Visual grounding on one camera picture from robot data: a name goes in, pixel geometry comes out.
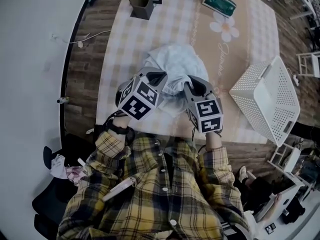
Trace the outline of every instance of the wooden floor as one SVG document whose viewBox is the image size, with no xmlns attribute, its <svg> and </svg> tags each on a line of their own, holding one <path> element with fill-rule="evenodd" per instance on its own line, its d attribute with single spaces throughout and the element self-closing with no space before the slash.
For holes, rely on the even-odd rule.
<svg viewBox="0 0 320 240">
<path fill-rule="evenodd" d="M 79 25 L 76 40 L 84 39 L 89 33 L 94 35 L 110 30 L 120 1 L 97 0 L 94 6 L 88 6 Z M 299 1 L 290 4 L 286 4 L 284 0 L 262 1 L 275 11 L 280 55 L 291 72 L 297 73 L 296 54 L 309 51 L 305 30 L 308 24 L 305 18 L 290 21 L 289 16 L 301 12 L 302 4 Z M 96 121 L 100 75 L 108 38 L 109 33 L 104 33 L 84 42 L 83 48 L 74 45 L 68 68 L 66 95 L 70 97 L 70 103 L 65 106 L 65 128 L 67 132 L 89 141 L 92 140 L 92 135 L 85 133 L 94 127 Z M 318 88 L 318 79 L 300 78 L 300 87 L 296 89 L 301 106 L 299 122 L 313 126 L 320 125 Z M 225 143 L 225 145 L 234 171 L 242 165 L 246 165 L 259 176 L 272 171 L 273 168 L 266 162 L 275 149 L 271 142 L 266 145 L 242 143 Z"/>
</svg>

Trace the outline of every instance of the wire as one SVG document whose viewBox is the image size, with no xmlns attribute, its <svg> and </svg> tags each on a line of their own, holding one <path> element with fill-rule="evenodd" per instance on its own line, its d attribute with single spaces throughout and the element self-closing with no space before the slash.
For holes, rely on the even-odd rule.
<svg viewBox="0 0 320 240">
<path fill-rule="evenodd" d="M 193 127 L 192 132 L 191 132 L 191 134 L 192 134 L 192 142 L 194 141 L 195 131 L 196 131 L 196 127 Z"/>
<path fill-rule="evenodd" d="M 203 146 L 201 146 L 198 150 L 198 154 L 200 154 L 200 151 L 206 146 L 206 144 L 204 144 Z"/>
<path fill-rule="evenodd" d="M 292 74 L 292 71 L 290 70 L 290 68 L 286 68 L 286 70 L 289 70 L 290 71 L 290 74 L 291 74 L 291 76 L 294 76 L 294 74 Z"/>
<path fill-rule="evenodd" d="M 111 31 L 111 30 L 102 31 L 102 32 L 100 32 L 100 33 L 98 33 L 98 34 L 95 34 L 95 35 L 93 35 L 93 36 L 90 36 L 90 37 L 88 37 L 88 38 L 86 38 L 86 39 L 84 39 L 84 40 L 81 40 L 81 41 L 67 42 L 67 41 L 63 40 L 62 38 L 61 38 L 61 40 L 62 40 L 64 43 L 66 43 L 66 44 L 76 44 L 76 43 L 80 43 L 80 42 L 87 41 L 87 40 L 89 40 L 90 38 L 94 38 L 94 37 L 96 37 L 96 36 L 98 36 L 98 35 L 100 35 L 100 34 L 102 34 L 102 33 L 110 32 L 110 31 Z"/>
</svg>

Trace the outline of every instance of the white shoe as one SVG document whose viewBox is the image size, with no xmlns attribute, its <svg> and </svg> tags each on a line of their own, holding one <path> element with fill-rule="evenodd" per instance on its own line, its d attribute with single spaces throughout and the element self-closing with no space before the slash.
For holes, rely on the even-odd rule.
<svg viewBox="0 0 320 240">
<path fill-rule="evenodd" d="M 239 170 L 239 181 L 242 183 L 242 181 L 246 178 L 248 178 L 247 169 L 245 166 L 242 166 Z"/>
</svg>

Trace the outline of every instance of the checkered tablecloth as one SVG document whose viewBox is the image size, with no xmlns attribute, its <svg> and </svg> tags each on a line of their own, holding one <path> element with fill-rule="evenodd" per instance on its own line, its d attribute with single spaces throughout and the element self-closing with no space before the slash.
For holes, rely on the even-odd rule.
<svg viewBox="0 0 320 240">
<path fill-rule="evenodd" d="M 129 0 L 122 0 L 116 14 L 105 52 L 97 104 L 96 124 L 102 125 L 117 110 L 116 91 L 120 84 L 137 73 L 148 52 L 162 45 L 190 44 L 197 4 L 200 0 L 162 0 L 150 20 L 130 17 Z M 260 0 L 248 0 L 251 24 L 250 62 L 258 63 L 279 54 L 279 39 L 274 11 Z M 157 110 L 142 122 L 131 121 L 137 131 L 159 135 L 190 137 L 191 132 L 175 129 L 176 118 Z M 266 143 L 241 117 L 240 128 L 223 140 L 243 143 Z"/>
</svg>

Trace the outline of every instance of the shirt sleeve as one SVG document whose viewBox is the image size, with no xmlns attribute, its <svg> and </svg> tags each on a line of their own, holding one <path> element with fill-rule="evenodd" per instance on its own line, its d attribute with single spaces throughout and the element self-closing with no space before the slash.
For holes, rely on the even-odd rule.
<svg viewBox="0 0 320 240">
<path fill-rule="evenodd" d="M 96 151 L 87 159 L 88 176 L 81 179 L 77 193 L 67 204 L 58 228 L 57 239 L 89 239 L 104 209 L 103 197 L 119 179 L 121 159 L 130 155 L 129 147 L 107 132 L 95 142 Z"/>
<path fill-rule="evenodd" d="M 199 155 L 198 162 L 198 184 L 207 202 L 225 221 L 240 224 L 248 230 L 241 204 L 241 193 L 234 187 L 235 176 L 228 161 L 226 148 L 216 148 Z"/>
</svg>

